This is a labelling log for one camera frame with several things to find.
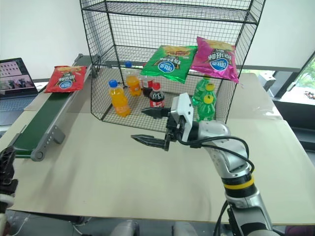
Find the bottle cap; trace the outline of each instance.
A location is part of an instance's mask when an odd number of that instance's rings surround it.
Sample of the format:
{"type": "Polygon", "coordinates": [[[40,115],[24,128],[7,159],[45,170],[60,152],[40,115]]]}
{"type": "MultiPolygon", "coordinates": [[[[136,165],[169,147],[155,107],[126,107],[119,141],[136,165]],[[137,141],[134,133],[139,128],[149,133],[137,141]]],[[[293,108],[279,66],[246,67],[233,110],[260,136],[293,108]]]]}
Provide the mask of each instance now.
{"type": "Polygon", "coordinates": [[[212,83],[209,83],[206,85],[206,90],[207,91],[213,91],[215,89],[215,85],[212,83]]]}
{"type": "Polygon", "coordinates": [[[118,86],[118,83],[116,80],[110,80],[108,84],[109,84],[109,87],[111,88],[116,88],[118,86]]]}
{"type": "Polygon", "coordinates": [[[159,82],[154,82],[152,85],[153,90],[161,89],[161,84],[159,82]]]}
{"type": "Polygon", "coordinates": [[[203,102],[206,104],[211,104],[213,102],[213,96],[212,95],[206,95],[203,98],[203,102]]]}
{"type": "Polygon", "coordinates": [[[127,67],[127,68],[132,68],[132,62],[129,61],[129,60],[126,60],[126,61],[125,61],[125,67],[127,67]]]}

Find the laptop screen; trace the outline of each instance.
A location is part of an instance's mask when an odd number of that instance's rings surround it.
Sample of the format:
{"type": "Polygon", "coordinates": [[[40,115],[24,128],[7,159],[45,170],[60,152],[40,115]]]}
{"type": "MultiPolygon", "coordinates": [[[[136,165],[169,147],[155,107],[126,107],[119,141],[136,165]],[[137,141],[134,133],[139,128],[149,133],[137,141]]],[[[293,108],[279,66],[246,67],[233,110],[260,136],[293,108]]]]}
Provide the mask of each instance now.
{"type": "Polygon", "coordinates": [[[0,97],[37,94],[21,58],[0,60],[0,97]]]}

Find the blue bottle cap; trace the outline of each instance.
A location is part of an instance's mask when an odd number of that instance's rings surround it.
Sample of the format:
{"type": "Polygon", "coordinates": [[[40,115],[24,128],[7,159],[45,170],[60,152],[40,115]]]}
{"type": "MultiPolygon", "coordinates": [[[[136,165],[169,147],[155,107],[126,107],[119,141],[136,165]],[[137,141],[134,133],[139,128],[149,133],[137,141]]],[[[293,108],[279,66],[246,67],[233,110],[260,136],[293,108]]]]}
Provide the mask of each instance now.
{"type": "Polygon", "coordinates": [[[125,61],[125,67],[131,68],[131,67],[132,67],[132,62],[129,61],[129,60],[126,60],[126,61],[125,61]]]}
{"type": "Polygon", "coordinates": [[[116,88],[118,86],[118,83],[116,80],[110,80],[108,84],[109,84],[109,87],[111,88],[116,88]]]}

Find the green soda bottle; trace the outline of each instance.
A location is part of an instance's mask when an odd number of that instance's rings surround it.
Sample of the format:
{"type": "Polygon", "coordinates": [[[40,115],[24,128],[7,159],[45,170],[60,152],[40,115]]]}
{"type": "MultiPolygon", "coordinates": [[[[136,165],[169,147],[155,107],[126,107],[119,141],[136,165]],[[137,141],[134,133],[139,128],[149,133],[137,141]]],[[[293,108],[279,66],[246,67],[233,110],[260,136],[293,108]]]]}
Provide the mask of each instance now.
{"type": "Polygon", "coordinates": [[[215,115],[215,107],[212,104],[213,97],[211,95],[206,95],[203,98],[203,102],[198,105],[198,115],[197,120],[213,120],[215,115]]]}
{"type": "Polygon", "coordinates": [[[207,95],[211,95],[213,97],[213,106],[216,107],[216,101],[217,101],[217,96],[214,92],[215,90],[215,85],[212,83],[208,83],[205,87],[205,91],[202,93],[201,97],[205,97],[207,95]]]}
{"type": "Polygon", "coordinates": [[[203,77],[200,80],[195,88],[195,93],[192,96],[192,104],[194,106],[198,105],[201,102],[201,95],[205,91],[206,85],[209,83],[209,77],[203,77]]]}

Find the pink chip bag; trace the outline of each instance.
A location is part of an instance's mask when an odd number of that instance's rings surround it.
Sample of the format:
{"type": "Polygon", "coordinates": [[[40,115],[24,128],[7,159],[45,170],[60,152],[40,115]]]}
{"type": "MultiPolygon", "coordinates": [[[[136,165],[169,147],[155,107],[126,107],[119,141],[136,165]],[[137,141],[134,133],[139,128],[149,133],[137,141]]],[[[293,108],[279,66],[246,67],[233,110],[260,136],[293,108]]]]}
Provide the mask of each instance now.
{"type": "Polygon", "coordinates": [[[235,64],[235,46],[197,37],[198,51],[191,69],[215,78],[238,83],[235,64]]]}

